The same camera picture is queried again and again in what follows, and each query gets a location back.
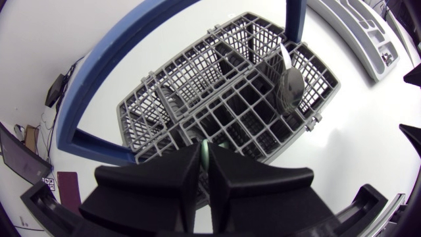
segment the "gray plastic basket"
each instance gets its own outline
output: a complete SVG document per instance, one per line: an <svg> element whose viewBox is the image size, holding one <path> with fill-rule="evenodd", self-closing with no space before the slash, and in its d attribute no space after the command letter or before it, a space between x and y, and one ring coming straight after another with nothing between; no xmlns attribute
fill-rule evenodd
<svg viewBox="0 0 421 237"><path fill-rule="evenodd" d="M270 162L320 121L339 81L303 43L284 30L244 13L142 79L117 108L124 145L138 163L203 139L228 144L244 156ZM276 111L274 85L283 71L280 43L305 79L294 113ZM199 203L206 203L205 173Z"/></svg>

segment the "small black device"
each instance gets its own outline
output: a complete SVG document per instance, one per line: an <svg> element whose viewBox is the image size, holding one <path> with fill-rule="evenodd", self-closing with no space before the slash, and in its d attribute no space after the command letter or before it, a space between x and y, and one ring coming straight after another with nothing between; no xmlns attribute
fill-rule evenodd
<svg viewBox="0 0 421 237"><path fill-rule="evenodd" d="M46 106L51 108L59 99L62 94L64 84L64 75L60 74L48 90L47 98L45 99Z"/></svg>
<svg viewBox="0 0 421 237"><path fill-rule="evenodd" d="M1 123L0 147L6 166L31 184L51 172L52 166L47 161L22 144Z"/></svg>

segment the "computer monitor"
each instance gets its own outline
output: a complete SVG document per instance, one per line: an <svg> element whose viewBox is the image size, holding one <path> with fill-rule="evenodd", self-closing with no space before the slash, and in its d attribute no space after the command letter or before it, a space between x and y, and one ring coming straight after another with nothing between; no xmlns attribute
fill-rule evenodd
<svg viewBox="0 0 421 237"><path fill-rule="evenodd" d="M19 142L0 123L0 147L3 161L17 175L35 184L51 172L51 165Z"/></svg>

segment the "blue plastic frame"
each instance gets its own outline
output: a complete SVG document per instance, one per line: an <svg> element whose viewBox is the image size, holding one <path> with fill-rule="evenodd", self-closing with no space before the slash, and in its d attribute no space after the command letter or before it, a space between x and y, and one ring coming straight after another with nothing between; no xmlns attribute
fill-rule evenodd
<svg viewBox="0 0 421 237"><path fill-rule="evenodd" d="M78 123L93 95L120 60L155 28L197 1L145 0L111 28L93 48L67 90L57 121L59 149L113 165L136 162L129 148L92 136L78 129ZM286 35L296 42L303 31L305 2L287 0L290 14L287 13Z"/></svg>

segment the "white object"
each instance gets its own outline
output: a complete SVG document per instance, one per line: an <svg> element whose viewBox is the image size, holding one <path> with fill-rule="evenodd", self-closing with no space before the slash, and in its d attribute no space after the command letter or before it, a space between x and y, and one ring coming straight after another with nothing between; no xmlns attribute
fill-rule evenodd
<svg viewBox="0 0 421 237"><path fill-rule="evenodd" d="M307 4L347 42L373 79L383 79L396 65L399 56L395 46L365 3L309 0Z"/></svg>
<svg viewBox="0 0 421 237"><path fill-rule="evenodd" d="M23 131L21 131L21 126L20 125L15 125L13 127L14 133L16 134L16 138L18 138L19 141L23 142L24 139L24 135L23 135Z"/></svg>
<svg viewBox="0 0 421 237"><path fill-rule="evenodd" d="M291 63L291 57L289 56L288 50L285 48L285 46L281 43L281 52L282 52L282 57L284 58L284 66L285 66L285 70L288 70L292 67L292 63Z"/></svg>

